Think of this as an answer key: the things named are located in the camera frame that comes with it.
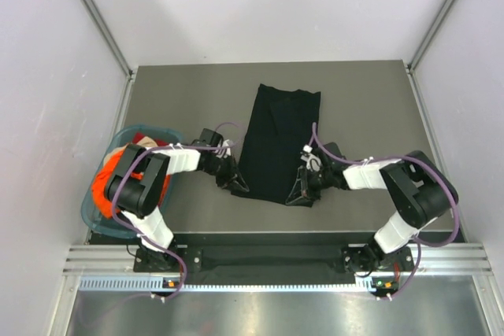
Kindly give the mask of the beige garment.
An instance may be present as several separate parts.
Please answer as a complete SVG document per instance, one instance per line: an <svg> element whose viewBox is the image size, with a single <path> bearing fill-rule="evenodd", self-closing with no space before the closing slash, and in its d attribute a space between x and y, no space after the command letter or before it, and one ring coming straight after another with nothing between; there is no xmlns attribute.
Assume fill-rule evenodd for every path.
<svg viewBox="0 0 504 336"><path fill-rule="evenodd" d="M157 142L148 137L148 136L144 136L143 138L141 138L138 142L135 143L136 145L139 145L143 148L146 148L146 149L152 149L152 148L155 148L155 147L158 147L158 144Z"/></svg>

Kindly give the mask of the left corner aluminium post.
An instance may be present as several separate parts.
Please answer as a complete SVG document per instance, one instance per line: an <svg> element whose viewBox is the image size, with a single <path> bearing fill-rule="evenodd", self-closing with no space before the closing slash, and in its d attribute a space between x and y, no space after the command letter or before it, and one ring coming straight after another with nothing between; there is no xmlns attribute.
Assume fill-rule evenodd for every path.
<svg viewBox="0 0 504 336"><path fill-rule="evenodd" d="M133 74L133 69L130 64L127 62L124 54L122 53L120 47L117 44L116 39L113 37L112 32L109 29L108 24L106 23L105 18L103 17L101 11L99 10L95 0L80 0L87 11L89 17L94 23L95 27L98 30L98 33L103 38L105 44L110 50L113 58L118 64L120 70L125 74L127 78L130 78Z"/></svg>

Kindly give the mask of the black t-shirt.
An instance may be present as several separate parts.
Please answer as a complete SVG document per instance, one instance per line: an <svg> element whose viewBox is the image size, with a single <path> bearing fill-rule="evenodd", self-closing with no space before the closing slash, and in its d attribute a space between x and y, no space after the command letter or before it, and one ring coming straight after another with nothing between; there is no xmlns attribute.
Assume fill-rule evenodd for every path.
<svg viewBox="0 0 504 336"><path fill-rule="evenodd" d="M232 195L283 205L295 184L301 151L319 121L321 92L279 90L261 84L239 158L248 192Z"/></svg>

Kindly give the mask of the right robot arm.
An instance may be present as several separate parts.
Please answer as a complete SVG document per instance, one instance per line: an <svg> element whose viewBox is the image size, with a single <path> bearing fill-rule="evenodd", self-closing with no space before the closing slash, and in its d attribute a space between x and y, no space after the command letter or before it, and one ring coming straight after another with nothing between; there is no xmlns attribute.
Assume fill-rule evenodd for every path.
<svg viewBox="0 0 504 336"><path fill-rule="evenodd" d="M419 151L400 158L349 161L327 147L306 146L302 164L285 204L311 206L328 188L386 190L395 206L389 220L369 242L345 257L349 271L364 277L393 264L411 238L458 204L458 192L437 167Z"/></svg>

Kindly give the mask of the orange t-shirt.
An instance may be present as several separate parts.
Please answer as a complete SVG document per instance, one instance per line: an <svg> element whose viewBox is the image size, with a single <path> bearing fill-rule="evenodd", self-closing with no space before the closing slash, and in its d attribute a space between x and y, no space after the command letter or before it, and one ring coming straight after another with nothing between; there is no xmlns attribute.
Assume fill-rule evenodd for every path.
<svg viewBox="0 0 504 336"><path fill-rule="evenodd" d="M118 147L106 155L102 169L95 176L91 184L93 202L100 213L108 220L112 218L112 203L105 196L106 184L117 166L124 149L124 146Z"/></svg>

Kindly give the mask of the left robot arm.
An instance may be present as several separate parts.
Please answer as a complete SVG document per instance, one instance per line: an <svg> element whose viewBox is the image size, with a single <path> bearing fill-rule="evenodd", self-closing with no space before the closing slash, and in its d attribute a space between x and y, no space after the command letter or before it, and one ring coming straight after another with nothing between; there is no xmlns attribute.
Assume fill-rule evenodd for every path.
<svg viewBox="0 0 504 336"><path fill-rule="evenodd" d="M221 136L215 142L195 139L189 146L130 143L95 177L94 202L105 218L116 217L136 232L141 262L168 271L179 259L174 234L161 214L171 177L202 171L213 176L221 189L247 193L249 187L239 172L232 146L232 141Z"/></svg>

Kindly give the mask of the right corner aluminium post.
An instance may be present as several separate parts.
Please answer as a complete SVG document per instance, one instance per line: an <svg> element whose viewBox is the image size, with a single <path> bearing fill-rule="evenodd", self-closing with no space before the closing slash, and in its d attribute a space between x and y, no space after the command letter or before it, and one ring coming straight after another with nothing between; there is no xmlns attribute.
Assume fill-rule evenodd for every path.
<svg viewBox="0 0 504 336"><path fill-rule="evenodd" d="M406 64L407 74L412 75L415 72L415 70L419 67L429 47L434 42L435 37L438 35L439 30L447 21L447 18L449 17L450 12L454 8L457 1L458 0L442 1L438 11L435 13L432 22L429 24L426 32L424 33L424 36L422 37L418 48L415 49L415 52L410 62Z"/></svg>

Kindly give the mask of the teal plastic basket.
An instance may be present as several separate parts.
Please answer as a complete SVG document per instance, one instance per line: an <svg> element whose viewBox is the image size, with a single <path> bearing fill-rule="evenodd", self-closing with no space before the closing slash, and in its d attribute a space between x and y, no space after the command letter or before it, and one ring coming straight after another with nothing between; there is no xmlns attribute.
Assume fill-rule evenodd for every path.
<svg viewBox="0 0 504 336"><path fill-rule="evenodd" d="M170 128L154 127L145 124L135 124L124 127L112 138L105 150L105 154L112 152L115 148L132 142L138 134L146 135L155 140L160 140L168 144L176 144L183 141L183 135ZM81 205L81 217L84 223L95 233L113 238L132 239L136 237L134 231L123 227L113 219L106 219L95 206L91 194L91 186L87 190Z"/></svg>

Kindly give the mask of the corner aluminium post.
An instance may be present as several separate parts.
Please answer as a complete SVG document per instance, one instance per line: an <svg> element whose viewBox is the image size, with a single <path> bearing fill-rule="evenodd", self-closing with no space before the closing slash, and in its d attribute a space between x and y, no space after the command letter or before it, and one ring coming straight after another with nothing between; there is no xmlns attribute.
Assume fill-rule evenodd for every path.
<svg viewBox="0 0 504 336"><path fill-rule="evenodd" d="M120 70L125 74L127 78L130 78L133 74L133 69L130 64L127 62L124 54L122 53L120 47L117 44L116 39L113 37L112 32L109 29L108 24L106 23L105 18L103 17L101 11L99 10L95 0L80 0L87 11L89 17L94 23L95 27L98 30L98 33L103 38L105 44L110 50L113 58L118 64Z"/></svg>
<svg viewBox="0 0 504 336"><path fill-rule="evenodd" d="M415 49L415 52L410 62L406 64L407 74L412 75L415 72L415 70L419 67L429 47L434 42L435 37L438 35L439 30L447 21L447 18L449 17L450 12L454 8L457 1L458 0L442 1L438 11L435 13L432 22L429 24L426 32L424 33L424 36L422 37L418 48Z"/></svg>

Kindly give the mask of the red garment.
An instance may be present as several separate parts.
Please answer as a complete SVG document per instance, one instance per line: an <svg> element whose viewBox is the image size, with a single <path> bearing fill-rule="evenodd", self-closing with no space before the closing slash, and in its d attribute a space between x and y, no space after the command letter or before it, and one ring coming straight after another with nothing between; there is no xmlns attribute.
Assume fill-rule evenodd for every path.
<svg viewBox="0 0 504 336"><path fill-rule="evenodd" d="M135 134L135 136L133 137L133 139L132 139L132 143L135 144L136 142L138 142L144 136L147 136L147 135L144 135L142 133L137 132ZM155 138L153 138L153 139L157 142L158 146L167 146L168 145L168 143L166 141L163 141L161 139L155 139Z"/></svg>

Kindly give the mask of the aluminium frame rail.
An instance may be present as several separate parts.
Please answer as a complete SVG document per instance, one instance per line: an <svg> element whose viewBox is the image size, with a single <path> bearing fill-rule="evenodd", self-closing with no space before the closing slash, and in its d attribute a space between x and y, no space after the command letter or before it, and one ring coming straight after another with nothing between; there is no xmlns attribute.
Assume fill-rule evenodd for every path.
<svg viewBox="0 0 504 336"><path fill-rule="evenodd" d="M484 247L478 243L452 243L433 248L409 244L420 258L418 275L491 275ZM133 272L134 258L123 246L72 246L64 262L64 275L121 275Z"/></svg>

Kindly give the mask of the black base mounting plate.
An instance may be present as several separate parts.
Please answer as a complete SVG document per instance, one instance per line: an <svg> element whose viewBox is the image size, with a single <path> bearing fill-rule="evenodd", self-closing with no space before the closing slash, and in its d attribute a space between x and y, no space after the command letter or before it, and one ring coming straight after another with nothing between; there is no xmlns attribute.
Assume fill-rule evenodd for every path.
<svg viewBox="0 0 504 336"><path fill-rule="evenodd" d="M190 284L340 284L362 273L344 258L364 246L370 232L178 233L177 254ZM373 273L397 277L413 269L404 246Z"/></svg>

